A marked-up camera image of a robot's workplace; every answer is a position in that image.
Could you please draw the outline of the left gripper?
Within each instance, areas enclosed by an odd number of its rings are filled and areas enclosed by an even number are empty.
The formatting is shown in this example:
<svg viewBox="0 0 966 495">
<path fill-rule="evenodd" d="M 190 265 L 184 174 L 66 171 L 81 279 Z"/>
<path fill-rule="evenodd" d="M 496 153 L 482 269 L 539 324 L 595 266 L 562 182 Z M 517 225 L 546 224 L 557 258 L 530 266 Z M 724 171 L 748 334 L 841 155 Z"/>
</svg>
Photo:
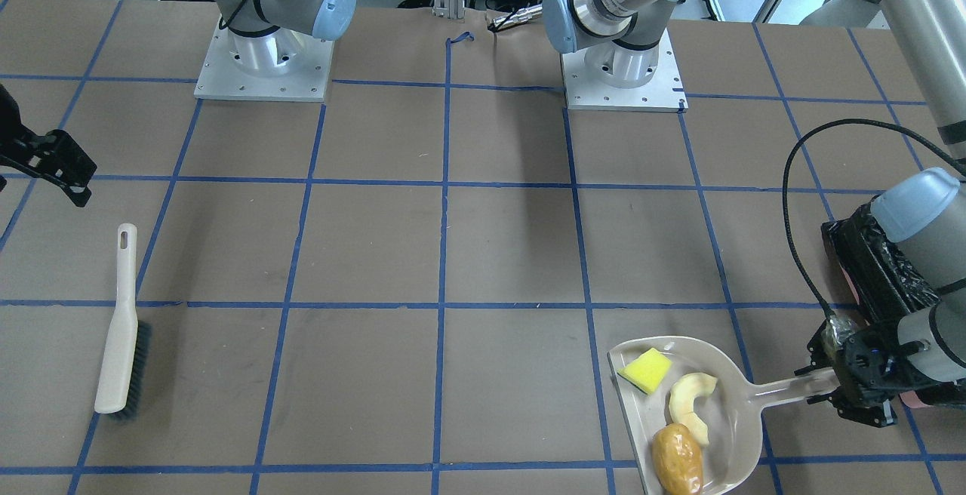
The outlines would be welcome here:
<svg viewBox="0 0 966 495">
<path fill-rule="evenodd" d="M 796 376 L 824 368 L 834 371 L 838 385 L 807 398 L 828 401 L 850 422 L 877 429 L 897 423 L 891 400 L 897 396 L 897 354 L 880 327 L 861 327 L 852 318 L 828 318 L 807 344 L 810 362 Z"/>
</svg>

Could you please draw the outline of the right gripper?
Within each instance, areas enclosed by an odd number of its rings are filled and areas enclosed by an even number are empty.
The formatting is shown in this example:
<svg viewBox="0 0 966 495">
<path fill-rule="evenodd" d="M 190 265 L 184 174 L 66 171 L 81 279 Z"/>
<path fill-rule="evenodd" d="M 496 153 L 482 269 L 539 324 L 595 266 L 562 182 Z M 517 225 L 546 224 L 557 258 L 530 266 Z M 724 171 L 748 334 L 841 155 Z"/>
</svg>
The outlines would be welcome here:
<svg viewBox="0 0 966 495">
<path fill-rule="evenodd" d="M 22 123 L 20 106 L 1 85 L 2 165 L 11 166 L 31 177 L 41 177 L 62 189 L 78 208 L 92 196 L 89 182 L 97 171 L 93 159 L 63 130 L 35 134 Z"/>
</svg>

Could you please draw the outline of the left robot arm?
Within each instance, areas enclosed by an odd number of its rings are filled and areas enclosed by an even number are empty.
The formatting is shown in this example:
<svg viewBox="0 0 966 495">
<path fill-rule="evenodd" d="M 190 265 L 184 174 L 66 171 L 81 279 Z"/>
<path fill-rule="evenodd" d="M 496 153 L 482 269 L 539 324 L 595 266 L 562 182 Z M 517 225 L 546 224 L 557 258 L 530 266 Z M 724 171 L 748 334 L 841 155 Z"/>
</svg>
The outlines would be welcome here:
<svg viewBox="0 0 966 495">
<path fill-rule="evenodd" d="M 541 0 L 546 35 L 559 54 L 649 54 L 669 21 L 665 0 Z M 866 326 L 832 312 L 812 337 L 812 368 L 830 367 L 827 400 L 852 422 L 894 423 L 891 399 L 948 391 L 964 382 L 964 0 L 869 0 L 880 7 L 937 121 L 944 148 L 908 128 L 869 119 L 841 126 L 887 128 L 945 162 L 898 183 L 855 217 L 827 224 L 858 236 L 873 219 L 880 234 L 845 259 Z"/>
</svg>

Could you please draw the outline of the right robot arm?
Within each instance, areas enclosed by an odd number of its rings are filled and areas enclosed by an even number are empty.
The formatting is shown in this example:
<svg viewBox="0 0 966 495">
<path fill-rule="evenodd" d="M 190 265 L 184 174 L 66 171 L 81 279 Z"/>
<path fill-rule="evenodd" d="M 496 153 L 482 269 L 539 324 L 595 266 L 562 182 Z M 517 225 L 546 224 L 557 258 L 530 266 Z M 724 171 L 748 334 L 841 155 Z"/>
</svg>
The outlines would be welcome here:
<svg viewBox="0 0 966 495">
<path fill-rule="evenodd" d="M 334 42 L 358 0 L 215 0 L 214 29 L 194 95 L 200 100 L 323 103 Z M 53 183 L 77 207 L 92 192 L 96 162 L 66 131 L 35 134 L 2 92 L 2 165 Z"/>
</svg>

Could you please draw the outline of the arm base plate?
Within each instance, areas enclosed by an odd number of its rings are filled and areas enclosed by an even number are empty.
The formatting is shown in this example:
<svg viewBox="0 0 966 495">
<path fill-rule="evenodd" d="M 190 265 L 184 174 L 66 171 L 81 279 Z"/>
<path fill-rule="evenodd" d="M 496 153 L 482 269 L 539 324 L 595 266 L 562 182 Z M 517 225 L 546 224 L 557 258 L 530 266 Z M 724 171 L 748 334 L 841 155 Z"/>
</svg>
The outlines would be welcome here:
<svg viewBox="0 0 966 495">
<path fill-rule="evenodd" d="M 194 96 L 201 100 L 323 103 L 335 44 L 284 28 L 251 38 L 215 27 Z"/>
<path fill-rule="evenodd" d="M 645 51 L 614 42 L 560 56 L 570 110 L 683 113 L 689 109 L 669 31 Z"/>
</svg>

